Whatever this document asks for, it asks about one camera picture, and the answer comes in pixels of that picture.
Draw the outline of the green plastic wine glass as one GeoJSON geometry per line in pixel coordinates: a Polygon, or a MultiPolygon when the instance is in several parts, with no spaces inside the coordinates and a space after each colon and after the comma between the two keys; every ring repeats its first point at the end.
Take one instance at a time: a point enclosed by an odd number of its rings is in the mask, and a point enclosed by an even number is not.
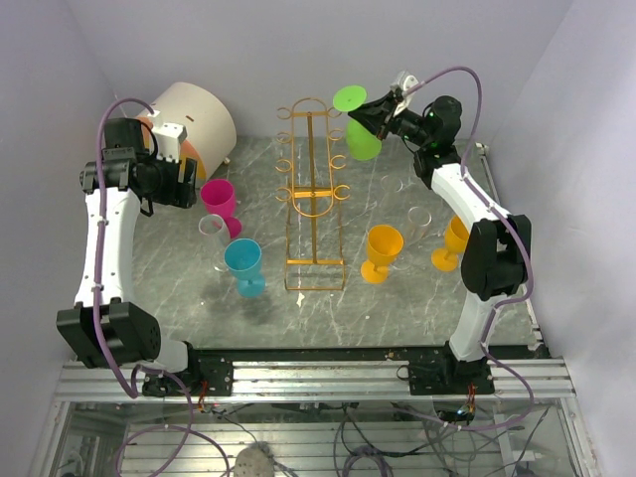
{"type": "MultiPolygon", "coordinates": [[[[339,89],[332,102],[337,111],[349,113],[363,105],[366,98],[367,91],[361,85],[352,84],[339,89]]],[[[382,141],[354,118],[349,119],[345,139],[350,155],[358,161],[374,159],[382,150],[382,141]]]]}

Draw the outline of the pink plastic wine glass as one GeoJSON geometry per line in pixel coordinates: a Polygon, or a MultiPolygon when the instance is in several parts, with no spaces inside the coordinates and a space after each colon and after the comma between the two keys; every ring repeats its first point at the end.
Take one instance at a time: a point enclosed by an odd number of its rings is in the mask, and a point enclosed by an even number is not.
{"type": "Polygon", "coordinates": [[[208,181],[200,192],[206,210],[224,219],[231,239],[236,239],[241,233],[242,224],[235,217],[237,207],[236,191],[227,179],[212,179],[208,181]]]}

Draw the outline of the blue plastic wine glass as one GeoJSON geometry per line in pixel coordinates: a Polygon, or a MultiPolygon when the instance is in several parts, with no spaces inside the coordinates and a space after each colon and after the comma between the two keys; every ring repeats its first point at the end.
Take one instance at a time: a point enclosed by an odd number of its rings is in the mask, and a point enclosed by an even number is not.
{"type": "Polygon", "coordinates": [[[235,239],[226,247],[224,260],[241,296],[251,298],[263,293],[266,282],[261,272],[262,251],[256,241],[235,239]]]}

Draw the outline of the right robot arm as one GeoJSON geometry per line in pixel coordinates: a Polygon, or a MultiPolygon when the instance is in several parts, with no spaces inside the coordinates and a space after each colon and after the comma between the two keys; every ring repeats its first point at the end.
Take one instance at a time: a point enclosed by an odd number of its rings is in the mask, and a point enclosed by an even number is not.
{"type": "Polygon", "coordinates": [[[404,107],[393,91],[373,101],[350,99],[343,109],[350,117],[346,136],[353,157],[373,158],[389,134],[415,145],[416,176],[455,215],[447,232],[461,241],[467,294],[446,344],[450,362],[437,377],[446,391],[460,393],[487,359],[501,308],[521,301],[518,290],[530,281],[531,222],[502,208],[473,181],[454,145],[462,114],[454,97],[438,97],[421,114],[404,107]]]}

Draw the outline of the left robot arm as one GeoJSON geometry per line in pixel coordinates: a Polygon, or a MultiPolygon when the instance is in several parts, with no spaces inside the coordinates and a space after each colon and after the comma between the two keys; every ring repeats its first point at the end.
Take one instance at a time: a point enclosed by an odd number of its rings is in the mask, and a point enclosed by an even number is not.
{"type": "Polygon", "coordinates": [[[196,202],[197,163],[180,157],[184,125],[159,111],[145,120],[109,119],[100,162],[80,173],[88,231],[82,279],[74,306],[57,315],[57,328],[87,368],[142,363],[168,371],[181,395],[202,384],[192,347],[165,339],[155,317],[136,305],[132,253],[139,216],[155,205],[189,209],[196,202]]]}

